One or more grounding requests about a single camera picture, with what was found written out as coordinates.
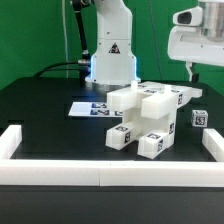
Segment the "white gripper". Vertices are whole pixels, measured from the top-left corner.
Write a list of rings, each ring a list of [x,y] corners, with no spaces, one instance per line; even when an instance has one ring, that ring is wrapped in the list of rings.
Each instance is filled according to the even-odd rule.
[[[171,59],[185,61],[190,82],[198,82],[195,64],[224,67],[224,5],[197,5],[173,15],[168,40]]]

